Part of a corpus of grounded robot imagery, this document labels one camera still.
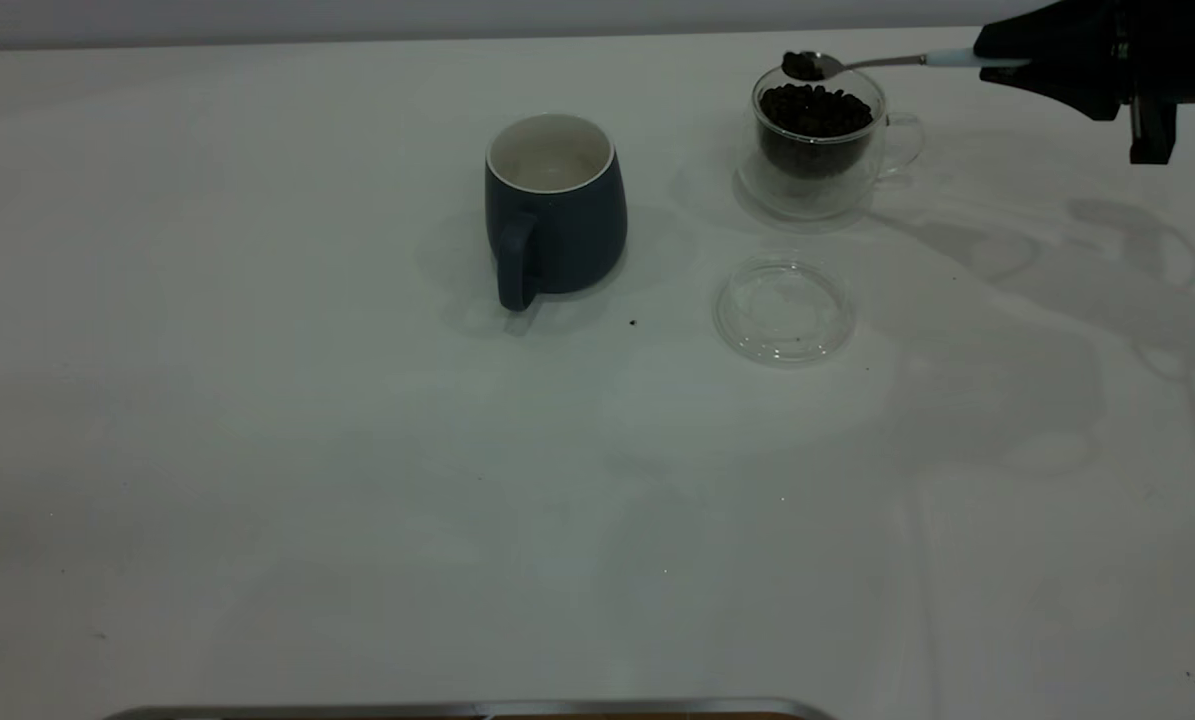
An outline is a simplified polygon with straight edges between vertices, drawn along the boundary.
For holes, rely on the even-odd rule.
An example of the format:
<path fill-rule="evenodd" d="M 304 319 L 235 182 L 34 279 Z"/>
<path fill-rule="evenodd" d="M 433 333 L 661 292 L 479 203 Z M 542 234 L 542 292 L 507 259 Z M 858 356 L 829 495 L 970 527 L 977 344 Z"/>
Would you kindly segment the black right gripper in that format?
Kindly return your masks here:
<path fill-rule="evenodd" d="M 1195 1 L 1058 1 L 981 27 L 983 59 L 1103 59 L 1124 27 L 1121 64 L 1044 63 L 983 68 L 982 81 L 1049 97 L 1096 122 L 1129 109 L 1129 161 L 1165 165 L 1178 101 L 1195 101 Z"/>

